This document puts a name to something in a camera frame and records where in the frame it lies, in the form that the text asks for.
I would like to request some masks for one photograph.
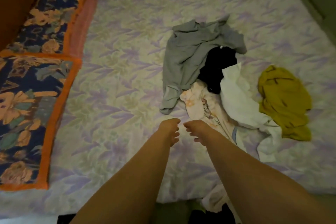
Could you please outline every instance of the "mattress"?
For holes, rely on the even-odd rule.
[[[54,141],[49,190],[0,193],[0,217],[68,214],[82,205],[144,144],[162,120],[189,120],[178,104],[159,112],[162,63],[172,26],[213,21],[245,36],[238,55],[251,94],[270,64],[300,78],[312,96],[311,142],[283,139],[270,166],[309,192],[336,193],[336,51],[300,0],[98,0],[84,46],[83,66]],[[248,152],[266,137],[239,128]],[[220,183],[206,149],[181,126],[170,150],[158,202],[202,198]]]

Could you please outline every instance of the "purple floral bed sheet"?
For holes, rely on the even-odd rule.
[[[270,164],[310,192],[336,193],[336,51],[300,0],[98,0],[83,66],[54,142],[50,189],[0,193],[0,217],[77,212],[167,118],[188,120],[179,104],[159,112],[162,63],[174,25],[196,18],[245,35],[242,74],[259,100],[257,80],[270,64],[302,80],[313,99],[311,142],[283,139]],[[184,129],[171,148],[158,202],[204,197],[220,180],[206,149]],[[263,134],[240,129],[257,157]]]

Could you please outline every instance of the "mustard yellow cloth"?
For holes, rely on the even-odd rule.
[[[311,140],[305,112],[312,108],[312,99],[299,79],[282,67],[269,66],[259,78],[258,91],[263,97],[259,111],[282,128],[282,137]]]

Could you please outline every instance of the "gray garment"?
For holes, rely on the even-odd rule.
[[[208,23],[192,20],[173,27],[163,60],[161,113],[170,114],[180,94],[196,81],[212,48],[228,46],[238,53],[246,53],[244,36],[226,24],[228,18],[229,15]]]

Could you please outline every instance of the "clothes pile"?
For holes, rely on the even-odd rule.
[[[203,120],[244,151],[237,127],[258,129],[268,134],[257,147],[259,160],[274,162],[282,138],[311,140],[305,112],[312,100],[299,79],[271,65],[258,81],[263,100],[254,101],[236,59],[236,52],[247,52],[244,36],[230,28],[228,18],[173,27],[163,63],[160,112],[169,114],[181,99],[190,119]],[[218,186],[202,201],[208,211],[220,211],[227,202],[223,185]],[[212,196],[216,204],[211,203]]]

